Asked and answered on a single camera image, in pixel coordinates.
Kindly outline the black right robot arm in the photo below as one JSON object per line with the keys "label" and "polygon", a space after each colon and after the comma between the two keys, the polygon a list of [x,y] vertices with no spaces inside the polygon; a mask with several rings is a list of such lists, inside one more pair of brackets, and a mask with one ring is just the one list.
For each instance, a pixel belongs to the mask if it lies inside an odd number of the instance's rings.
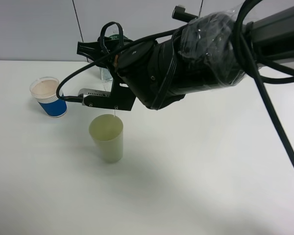
{"label": "black right robot arm", "polygon": [[[77,53],[108,69],[113,78],[111,91],[81,89],[81,103],[129,111],[138,99],[159,110],[188,93],[232,87],[242,80],[232,13],[199,18],[176,7],[172,16],[185,24],[162,43],[156,36],[133,41],[123,35],[100,35],[96,42],[78,43]],[[242,33],[258,63],[294,61],[294,7],[243,24]]]}

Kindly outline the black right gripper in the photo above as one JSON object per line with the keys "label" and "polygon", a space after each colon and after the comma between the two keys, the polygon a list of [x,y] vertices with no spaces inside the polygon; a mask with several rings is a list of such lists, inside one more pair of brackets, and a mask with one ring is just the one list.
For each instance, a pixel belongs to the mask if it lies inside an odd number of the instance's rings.
{"label": "black right gripper", "polygon": [[[117,41],[105,41],[104,44],[108,53],[111,53],[118,48]],[[100,42],[78,42],[76,53],[90,59],[91,61],[96,61],[105,56],[105,53],[100,46]],[[114,62],[117,57],[118,55],[113,55],[98,63],[98,65],[103,65],[103,67],[99,67],[100,69],[107,69],[112,76],[112,82],[103,82],[103,84],[111,85],[111,89],[107,90],[107,92],[110,92],[110,101],[107,109],[131,111],[136,96],[129,87],[122,86],[125,82],[115,72]]]}

